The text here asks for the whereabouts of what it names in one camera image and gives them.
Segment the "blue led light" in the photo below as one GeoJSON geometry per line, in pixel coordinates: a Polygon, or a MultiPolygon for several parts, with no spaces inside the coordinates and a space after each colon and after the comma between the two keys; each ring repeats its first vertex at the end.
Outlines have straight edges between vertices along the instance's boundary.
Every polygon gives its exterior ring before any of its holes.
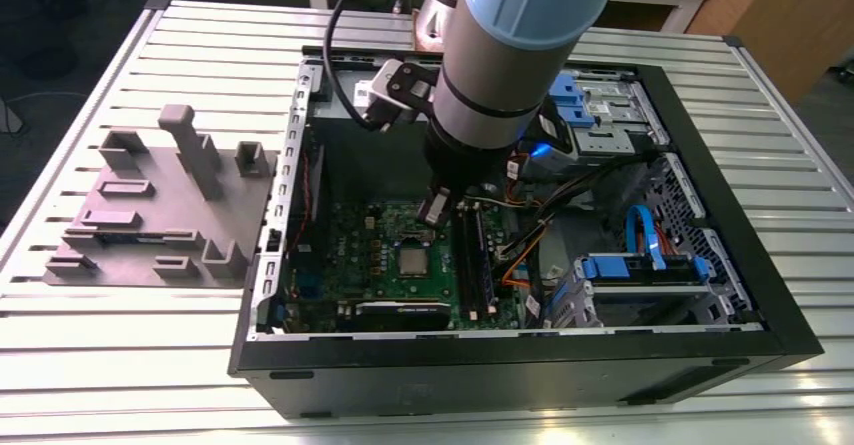
{"type": "Polygon", "coordinates": [[[541,143],[539,145],[537,145],[537,148],[531,152],[531,157],[537,158],[546,155],[546,153],[549,153],[550,148],[551,147],[549,146],[547,143],[541,143]]]}

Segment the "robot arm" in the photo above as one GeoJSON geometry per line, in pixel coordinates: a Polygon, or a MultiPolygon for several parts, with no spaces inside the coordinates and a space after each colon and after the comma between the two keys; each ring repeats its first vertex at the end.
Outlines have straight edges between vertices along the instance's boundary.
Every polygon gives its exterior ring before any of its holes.
{"type": "Polygon", "coordinates": [[[427,225],[444,224],[466,189],[506,161],[606,2],[456,0],[438,76],[399,62],[383,68],[378,76],[391,79],[374,84],[376,96],[430,117],[424,155],[434,179],[419,211],[427,225]]]}

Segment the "ram slot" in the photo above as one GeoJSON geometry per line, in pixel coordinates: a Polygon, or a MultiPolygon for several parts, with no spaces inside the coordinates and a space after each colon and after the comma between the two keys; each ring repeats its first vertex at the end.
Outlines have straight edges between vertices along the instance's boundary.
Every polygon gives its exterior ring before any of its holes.
{"type": "Polygon", "coordinates": [[[470,320],[479,320],[495,313],[490,253],[480,211],[456,211],[451,227],[460,315],[470,320]]]}

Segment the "motherboard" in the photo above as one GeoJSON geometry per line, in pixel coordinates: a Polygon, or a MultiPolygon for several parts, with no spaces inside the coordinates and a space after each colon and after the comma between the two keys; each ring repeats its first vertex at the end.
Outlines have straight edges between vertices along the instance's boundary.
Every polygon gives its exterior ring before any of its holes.
{"type": "Polygon", "coordinates": [[[448,330],[519,327],[518,292],[496,289],[488,262],[506,241],[502,210],[478,202],[436,231],[418,222],[418,207],[407,201],[332,204],[324,270],[292,272],[292,328],[435,329],[446,321],[448,330]],[[472,250],[478,244],[483,248],[472,250]]]}

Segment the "aluminum profile table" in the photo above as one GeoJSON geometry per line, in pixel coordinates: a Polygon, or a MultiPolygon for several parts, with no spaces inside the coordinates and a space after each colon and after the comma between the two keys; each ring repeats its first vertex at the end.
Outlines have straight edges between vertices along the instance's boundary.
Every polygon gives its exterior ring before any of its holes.
{"type": "MultiPolygon", "coordinates": [[[[280,149],[300,47],[328,12],[172,1],[147,9],[0,239],[0,437],[99,443],[854,442],[854,194],[749,54],[717,37],[591,30],[574,58],[659,65],[826,354],[671,406],[286,421],[226,365],[238,290],[40,281],[112,129],[170,143],[188,103],[227,148],[280,149]]],[[[336,45],[411,48],[402,16],[347,13],[336,45]]]]}

